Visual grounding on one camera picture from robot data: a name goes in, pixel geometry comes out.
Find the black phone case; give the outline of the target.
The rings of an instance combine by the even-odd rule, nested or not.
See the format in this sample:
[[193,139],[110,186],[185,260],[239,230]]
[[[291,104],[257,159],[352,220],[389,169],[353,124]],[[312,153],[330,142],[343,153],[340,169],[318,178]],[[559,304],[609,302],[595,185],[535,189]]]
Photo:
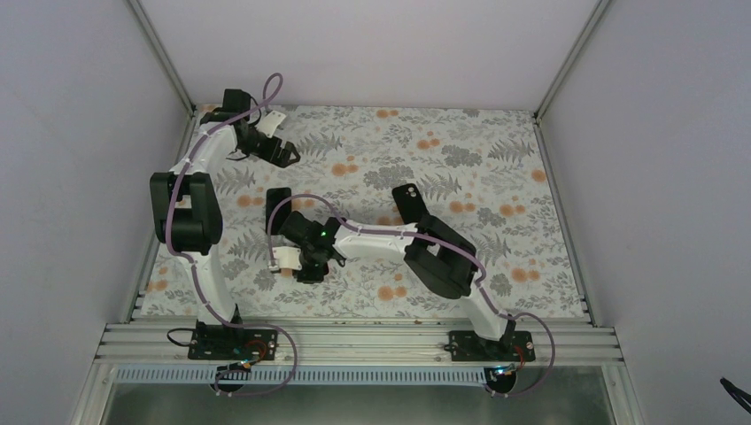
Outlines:
[[429,213],[422,195],[414,183],[393,188],[391,194],[405,224],[417,223],[423,215]]

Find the black phone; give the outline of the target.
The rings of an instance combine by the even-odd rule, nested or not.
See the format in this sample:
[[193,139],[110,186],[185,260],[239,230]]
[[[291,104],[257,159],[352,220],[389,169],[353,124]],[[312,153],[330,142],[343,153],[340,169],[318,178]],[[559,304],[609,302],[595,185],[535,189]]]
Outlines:
[[288,198],[292,196],[291,188],[278,187],[268,189],[265,205],[265,230],[269,236],[278,236],[280,228],[292,212]]

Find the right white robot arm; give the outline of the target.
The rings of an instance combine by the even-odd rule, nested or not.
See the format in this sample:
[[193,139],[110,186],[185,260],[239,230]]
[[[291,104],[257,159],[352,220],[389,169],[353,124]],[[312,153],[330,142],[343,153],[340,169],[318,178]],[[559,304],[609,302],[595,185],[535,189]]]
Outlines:
[[433,215],[384,226],[338,216],[320,223],[292,212],[278,233],[291,245],[271,248],[269,267],[275,273],[289,269],[299,282],[312,284],[324,280],[330,261],[341,267],[351,259],[402,262],[433,294],[459,303],[486,358],[501,360],[514,348],[515,324],[482,288],[487,273],[476,248]]

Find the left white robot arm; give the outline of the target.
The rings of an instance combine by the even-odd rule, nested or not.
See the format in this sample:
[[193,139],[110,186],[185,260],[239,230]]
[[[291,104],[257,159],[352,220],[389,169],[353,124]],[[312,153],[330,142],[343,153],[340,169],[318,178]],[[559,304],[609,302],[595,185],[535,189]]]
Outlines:
[[226,89],[221,106],[201,119],[187,153],[169,171],[150,178],[155,234],[190,274],[199,303],[197,324],[217,328],[211,346],[226,359],[244,351],[247,336],[220,263],[224,225],[213,177],[236,152],[279,168],[300,160],[297,147],[275,135],[284,115],[261,112],[266,105],[241,89]]

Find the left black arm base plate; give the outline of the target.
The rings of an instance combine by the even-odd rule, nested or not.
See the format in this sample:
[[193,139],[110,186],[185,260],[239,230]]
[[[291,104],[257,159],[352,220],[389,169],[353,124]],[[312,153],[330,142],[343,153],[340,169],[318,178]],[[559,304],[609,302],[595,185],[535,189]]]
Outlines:
[[188,354],[191,360],[274,360],[278,332],[267,328],[196,328]]

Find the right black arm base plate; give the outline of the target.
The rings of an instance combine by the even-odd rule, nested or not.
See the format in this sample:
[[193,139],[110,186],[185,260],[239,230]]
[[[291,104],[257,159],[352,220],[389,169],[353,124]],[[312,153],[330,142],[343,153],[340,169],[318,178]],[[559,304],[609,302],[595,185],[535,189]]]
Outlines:
[[484,339],[474,331],[454,330],[443,346],[454,362],[514,362],[537,359],[531,333],[505,332],[498,341]]

